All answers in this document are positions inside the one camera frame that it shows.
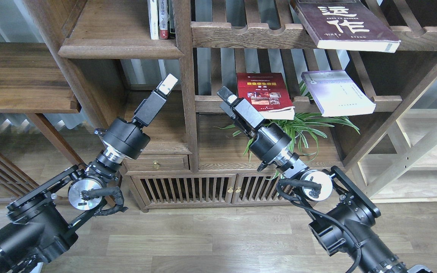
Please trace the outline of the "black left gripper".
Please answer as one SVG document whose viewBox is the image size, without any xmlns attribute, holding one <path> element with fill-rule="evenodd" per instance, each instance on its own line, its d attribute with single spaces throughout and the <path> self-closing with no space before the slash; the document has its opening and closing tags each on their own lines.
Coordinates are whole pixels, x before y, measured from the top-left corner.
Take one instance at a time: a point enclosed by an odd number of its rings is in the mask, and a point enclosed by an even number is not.
<svg viewBox="0 0 437 273">
<path fill-rule="evenodd" d="M 161 110 L 167 96 L 177 85 L 178 79 L 169 73 L 157 86 L 156 90 L 151 92 L 147 99 L 144 99 L 135 110 L 132 123 L 139 127 L 147 127 Z"/>
</svg>

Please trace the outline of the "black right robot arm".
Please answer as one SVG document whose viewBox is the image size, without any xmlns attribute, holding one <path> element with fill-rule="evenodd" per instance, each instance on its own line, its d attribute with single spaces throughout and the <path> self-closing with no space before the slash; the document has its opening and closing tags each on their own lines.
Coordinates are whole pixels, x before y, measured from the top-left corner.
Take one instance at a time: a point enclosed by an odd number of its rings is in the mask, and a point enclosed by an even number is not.
<svg viewBox="0 0 437 273">
<path fill-rule="evenodd" d="M 380 210 L 337 166 L 330 170 L 309 169 L 299 155 L 288 149 L 291 141 L 276 123 L 269 123 L 245 98 L 223 86 L 217 92 L 220 104 L 234 124 L 251 140 L 250 151 L 261 161 L 258 171 L 276 165 L 284 175 L 277 192 L 311 217 L 309 228 L 323 249 L 332 256 L 347 253 L 354 263 L 349 273 L 430 273 L 425 265 L 411 268 L 399 260 L 372 231 Z"/>
</svg>

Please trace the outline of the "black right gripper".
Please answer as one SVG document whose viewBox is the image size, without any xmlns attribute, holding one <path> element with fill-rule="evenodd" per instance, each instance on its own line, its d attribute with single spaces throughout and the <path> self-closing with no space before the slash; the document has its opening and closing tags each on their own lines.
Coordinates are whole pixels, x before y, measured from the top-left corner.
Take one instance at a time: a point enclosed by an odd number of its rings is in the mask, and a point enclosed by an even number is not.
<svg viewBox="0 0 437 273">
<path fill-rule="evenodd" d="M 234 125 L 248 137 L 255 137 L 265 119 L 245 98 L 238 98 L 229 88 L 222 86 L 217 95 L 224 101 L 220 108 L 231 117 Z"/>
</svg>

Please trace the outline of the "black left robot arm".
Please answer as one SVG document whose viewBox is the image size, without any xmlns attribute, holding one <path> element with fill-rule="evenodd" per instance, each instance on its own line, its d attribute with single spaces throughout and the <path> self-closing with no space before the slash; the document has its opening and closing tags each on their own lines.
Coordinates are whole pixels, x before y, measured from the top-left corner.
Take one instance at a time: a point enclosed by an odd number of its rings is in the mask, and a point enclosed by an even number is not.
<svg viewBox="0 0 437 273">
<path fill-rule="evenodd" d="M 97 129 L 106 149 L 84 169 L 72 166 L 8 205 L 10 223 L 0 229 L 0 273 L 30 272 L 50 263 L 78 239 L 89 219 L 125 212 L 123 193 L 108 185 L 123 159 L 137 159 L 150 138 L 142 129 L 156 117 L 177 84 L 172 74 L 159 83 L 135 110 L 130 122 L 117 118 Z"/>
</svg>

